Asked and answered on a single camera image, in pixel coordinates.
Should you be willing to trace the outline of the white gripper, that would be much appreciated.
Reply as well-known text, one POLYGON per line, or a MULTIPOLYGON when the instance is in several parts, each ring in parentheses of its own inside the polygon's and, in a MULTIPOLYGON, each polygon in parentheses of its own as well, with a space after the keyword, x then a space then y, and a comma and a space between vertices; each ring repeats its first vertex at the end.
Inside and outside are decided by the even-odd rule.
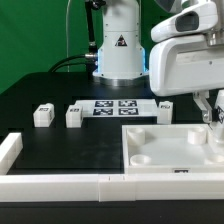
POLYGON ((212 122, 207 90, 224 87, 224 1, 160 1, 171 17, 151 30, 150 88, 158 96, 193 93, 212 122))

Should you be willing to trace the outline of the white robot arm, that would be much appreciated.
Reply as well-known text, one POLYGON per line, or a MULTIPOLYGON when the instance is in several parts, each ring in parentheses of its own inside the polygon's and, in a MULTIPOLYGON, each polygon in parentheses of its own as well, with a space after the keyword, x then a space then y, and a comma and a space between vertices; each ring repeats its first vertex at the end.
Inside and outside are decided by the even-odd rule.
POLYGON ((172 16, 152 28, 149 56, 140 44, 137 0, 105 2, 94 78, 122 86, 147 76, 158 96, 191 93, 212 122, 208 92, 224 87, 224 0, 155 0, 172 16))

